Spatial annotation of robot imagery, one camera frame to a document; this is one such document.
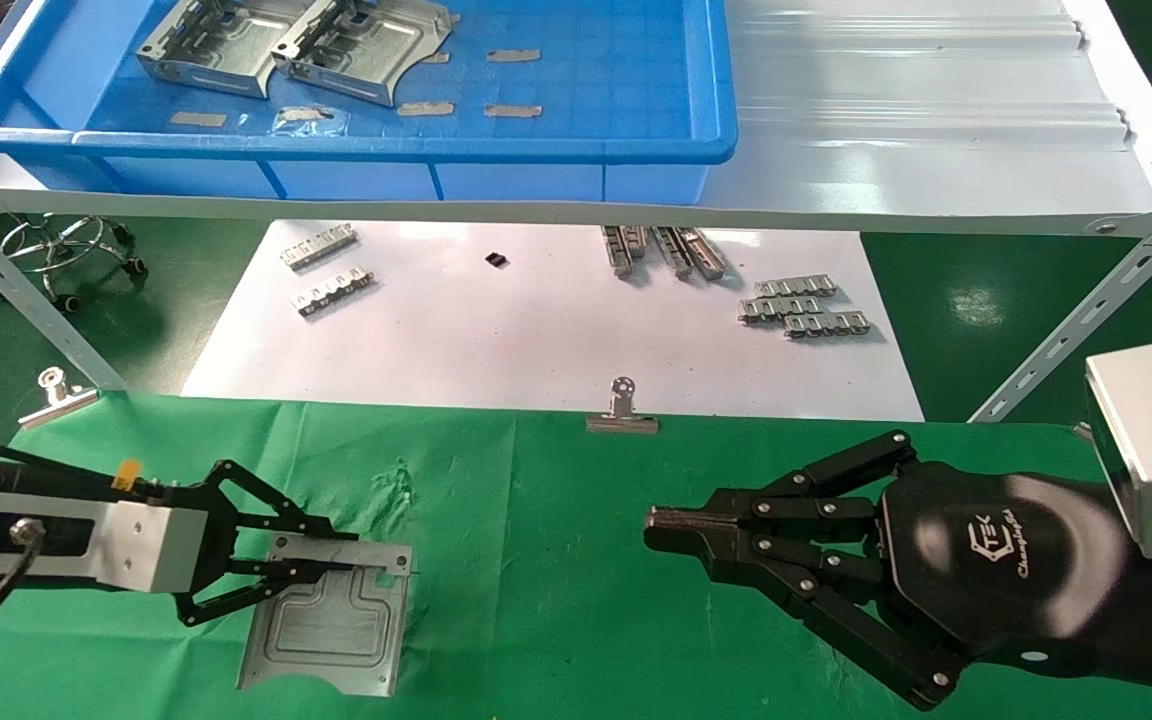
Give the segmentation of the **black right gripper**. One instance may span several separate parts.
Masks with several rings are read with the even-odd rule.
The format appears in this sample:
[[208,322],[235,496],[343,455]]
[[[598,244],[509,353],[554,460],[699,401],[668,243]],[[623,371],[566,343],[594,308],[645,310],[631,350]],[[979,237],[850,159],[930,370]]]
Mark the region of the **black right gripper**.
[[960,655],[864,609],[881,600],[877,562],[842,555],[829,564],[823,550],[771,537],[864,537],[877,502],[852,492],[914,464],[908,433],[890,430],[761,488],[713,488],[699,507],[654,506],[644,536],[649,548],[698,559],[714,583],[760,592],[920,711],[955,691],[964,657],[1034,673],[1102,673],[1100,617],[1134,555],[1106,487],[929,461],[884,488],[882,546],[901,609]]

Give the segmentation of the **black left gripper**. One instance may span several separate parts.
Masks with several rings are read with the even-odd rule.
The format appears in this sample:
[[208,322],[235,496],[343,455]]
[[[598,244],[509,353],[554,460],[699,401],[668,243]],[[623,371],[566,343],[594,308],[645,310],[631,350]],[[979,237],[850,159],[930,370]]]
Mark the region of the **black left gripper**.
[[[237,511],[223,495],[223,484],[253,497],[273,515]],[[174,594],[175,611],[184,626],[200,626],[270,600],[293,584],[314,584],[329,571],[351,564],[310,559],[259,561],[229,559],[237,526],[291,532],[324,541],[358,541],[326,516],[308,514],[279,488],[256,477],[237,461],[220,460],[204,480],[170,486],[156,480],[134,480],[141,511],[134,524],[134,589],[145,593]],[[256,582],[195,601],[195,593],[227,575],[255,577]]]

